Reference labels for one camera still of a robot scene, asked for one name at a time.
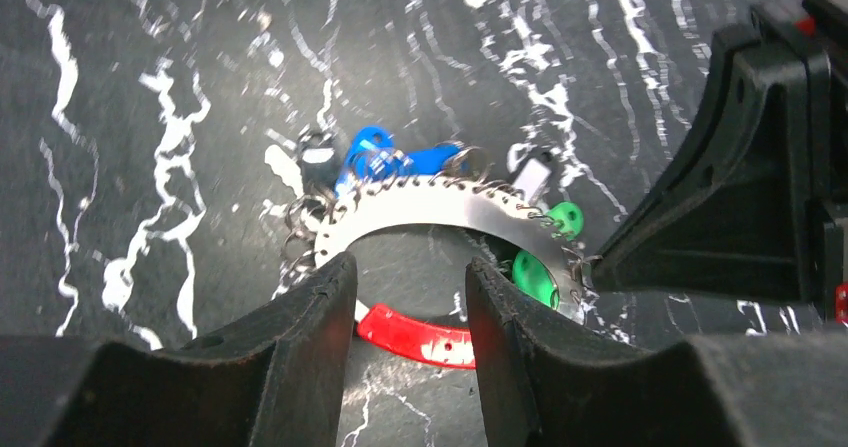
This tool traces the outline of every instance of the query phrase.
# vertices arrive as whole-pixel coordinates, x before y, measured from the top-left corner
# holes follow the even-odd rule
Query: plastic tag
[[[365,158],[359,158],[359,154],[368,150],[391,149],[394,147],[392,134],[376,125],[363,128],[353,138],[350,150],[345,156],[341,173],[337,173],[338,180],[335,184],[336,196],[341,197],[350,192],[355,185],[356,176],[365,176]]]
[[[330,189],[335,185],[341,159],[333,144],[332,134],[323,132],[306,132],[298,139],[297,165],[304,186]]]
[[[550,183],[556,178],[554,172],[559,166],[554,156],[547,150],[536,148],[515,169],[509,183],[524,192],[524,200],[535,205],[549,190]]]

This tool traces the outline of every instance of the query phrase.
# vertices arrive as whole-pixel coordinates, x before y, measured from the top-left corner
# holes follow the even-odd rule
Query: red plastic piece
[[[359,322],[363,339],[394,354],[425,364],[454,369],[474,369],[474,350],[468,329],[428,324],[375,305]]]
[[[836,310],[836,321],[848,322],[848,283],[836,288],[836,299],[833,305]]]
[[[806,19],[799,20],[795,22],[795,27],[807,37],[812,37],[816,33],[816,19],[807,17]]]

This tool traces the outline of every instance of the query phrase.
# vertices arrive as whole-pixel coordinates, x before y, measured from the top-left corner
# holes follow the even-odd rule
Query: black marble surface
[[[283,292],[306,126],[459,139],[501,178],[551,147],[591,253],[686,135],[711,32],[755,1],[0,0],[0,333],[177,347]],[[447,228],[352,250],[364,300],[420,316],[463,317],[467,260],[493,258]],[[584,310],[650,348],[820,326],[807,306],[694,295],[590,293]],[[485,445],[473,373],[354,340],[338,444]]]

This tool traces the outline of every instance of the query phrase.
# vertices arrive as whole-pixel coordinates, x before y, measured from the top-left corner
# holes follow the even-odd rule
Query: black plastic part
[[[0,445],[332,446],[355,299],[342,254],[181,350],[0,337]]]
[[[848,336],[696,336],[650,353],[474,259],[469,325],[490,447],[842,446]]]
[[[811,282],[808,206],[830,185],[830,63],[788,16],[778,18],[784,11],[753,12],[759,31],[715,33],[692,129],[598,252],[596,289],[821,298]],[[785,38],[764,40],[763,31]]]
[[[336,147],[336,140],[330,133],[310,130],[298,139],[297,165],[307,193],[335,197],[333,188],[339,179],[344,160]]]

